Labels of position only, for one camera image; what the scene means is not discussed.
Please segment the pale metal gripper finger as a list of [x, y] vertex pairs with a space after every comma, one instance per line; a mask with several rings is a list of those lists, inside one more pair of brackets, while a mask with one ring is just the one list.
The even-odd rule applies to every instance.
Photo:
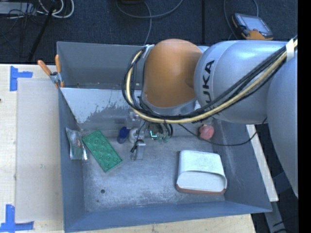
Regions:
[[130, 111], [128, 116], [128, 139], [131, 143], [135, 143], [138, 138], [138, 130], [140, 128], [140, 117], [134, 112]]
[[144, 142], [144, 131], [142, 129], [137, 130], [136, 138], [131, 148], [131, 160], [143, 160], [146, 149], [146, 143]]

